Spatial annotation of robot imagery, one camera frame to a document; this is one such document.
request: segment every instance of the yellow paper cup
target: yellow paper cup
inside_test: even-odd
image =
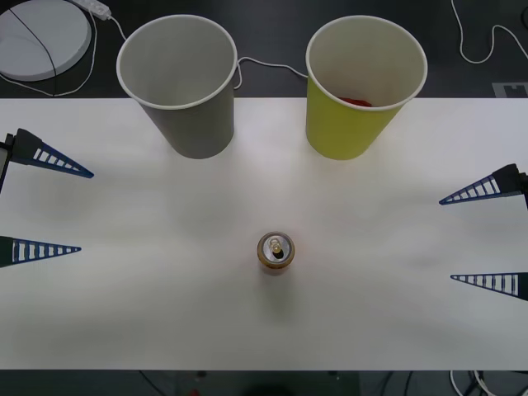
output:
[[[333,159],[364,153],[427,78],[418,41],[375,16],[345,16],[323,26],[308,44],[306,66],[306,135],[314,149]]]

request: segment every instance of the red object inside cup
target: red object inside cup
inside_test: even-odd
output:
[[[361,99],[351,99],[350,97],[340,97],[342,101],[350,103],[351,105],[363,106],[363,107],[372,107],[372,105],[367,101],[362,101]]]

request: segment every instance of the cup rim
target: cup rim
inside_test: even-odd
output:
[[[365,106],[353,105],[353,104],[348,103],[346,101],[342,101],[341,99],[339,99],[338,97],[334,96],[332,93],[327,91],[327,89],[325,87],[323,87],[323,85],[321,85],[321,83],[315,77],[314,72],[312,71],[312,66],[311,66],[310,61],[309,61],[309,56],[310,56],[310,51],[312,49],[312,45],[314,44],[314,41],[318,38],[318,36],[321,35],[321,33],[323,33],[330,26],[335,25],[335,24],[337,24],[339,22],[350,21],[350,20],[353,20],[353,19],[370,19],[370,20],[375,20],[375,21],[378,21],[378,22],[382,22],[384,24],[391,25],[391,26],[397,28],[398,30],[402,31],[402,33],[404,33],[415,44],[415,46],[418,49],[419,54],[422,56],[423,76],[422,76],[422,80],[421,80],[420,84],[418,85],[417,89],[411,95],[409,95],[408,97],[406,97],[402,101],[399,101],[398,103],[394,103],[393,105],[380,106],[380,107],[365,107]],[[315,34],[310,39],[310,42],[308,43],[308,47],[306,49],[306,68],[308,69],[309,77],[312,79],[312,81],[315,83],[315,85],[327,97],[329,97],[330,99],[332,99],[333,101],[335,101],[335,102],[337,102],[337,103],[339,103],[341,105],[344,105],[346,107],[350,107],[351,109],[356,109],[356,110],[361,110],[361,111],[387,111],[387,110],[393,110],[393,109],[395,109],[397,107],[403,106],[405,103],[407,103],[408,101],[413,99],[422,90],[423,85],[426,83],[426,80],[427,80],[427,57],[426,57],[425,52],[423,51],[422,46],[418,42],[418,40],[416,40],[416,38],[411,33],[409,33],[407,30],[403,29],[400,25],[398,25],[398,24],[396,24],[394,22],[388,21],[386,19],[383,19],[383,18],[378,18],[377,16],[369,16],[369,15],[352,15],[352,16],[344,16],[344,17],[341,17],[341,18],[338,18],[338,19],[334,19],[333,21],[330,21],[326,25],[322,26],[318,31],[316,31]]]
[[[134,39],[138,34],[141,33],[141,31],[146,29],[148,26],[153,25],[155,23],[158,23],[158,22],[160,22],[162,20],[165,20],[165,19],[180,19],[180,18],[181,19],[183,19],[183,18],[196,19],[196,20],[200,20],[200,21],[204,21],[204,22],[210,23],[214,27],[218,28],[222,33],[224,33],[226,35],[226,37],[228,38],[229,43],[231,44],[231,47],[233,48],[233,67],[231,68],[231,71],[229,72],[228,77],[225,79],[225,81],[222,83],[222,85],[220,85],[215,91],[213,91],[212,93],[210,93],[206,97],[201,98],[198,101],[193,101],[191,103],[186,103],[185,105],[157,105],[155,103],[150,103],[149,101],[145,101],[144,99],[141,99],[140,97],[136,96],[126,86],[125,82],[123,81],[123,78],[121,76],[121,71],[120,71],[121,58],[123,56],[123,52],[125,51],[125,48],[127,47],[127,45],[132,41],[132,39]],[[205,103],[206,101],[209,101],[210,99],[212,99],[213,97],[215,97],[216,95],[221,93],[224,90],[224,88],[226,88],[227,85],[230,83],[231,79],[233,78],[234,72],[237,69],[237,61],[238,61],[237,46],[234,44],[233,37],[231,37],[231,35],[228,33],[228,31],[225,30],[220,24],[216,23],[215,21],[212,21],[211,19],[204,18],[202,16],[190,15],[190,14],[178,14],[178,15],[162,16],[161,18],[154,19],[154,20],[152,20],[152,21],[150,21],[148,23],[145,23],[140,28],[138,28],[134,33],[132,33],[126,39],[125,43],[123,43],[123,45],[121,46],[121,49],[120,49],[120,51],[119,51],[119,53],[117,55],[117,60],[115,62],[115,70],[117,72],[117,79],[119,80],[119,84],[121,85],[123,90],[126,92],[126,94],[129,97],[135,99],[140,104],[142,104],[142,105],[144,105],[146,107],[151,107],[153,109],[159,109],[159,110],[183,110],[183,109],[188,109],[188,108],[191,108],[191,107],[198,106],[198,105],[200,105],[202,103]]]

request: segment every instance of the can lid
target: can lid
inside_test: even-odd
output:
[[[265,266],[272,269],[284,268],[294,258],[295,245],[285,233],[267,233],[258,243],[257,255]]]

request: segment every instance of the white disk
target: white disk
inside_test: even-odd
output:
[[[63,0],[31,0],[12,10],[48,49],[57,74],[74,66],[86,53],[92,28],[73,4]],[[42,45],[9,10],[0,15],[0,73],[19,81],[54,76]]]

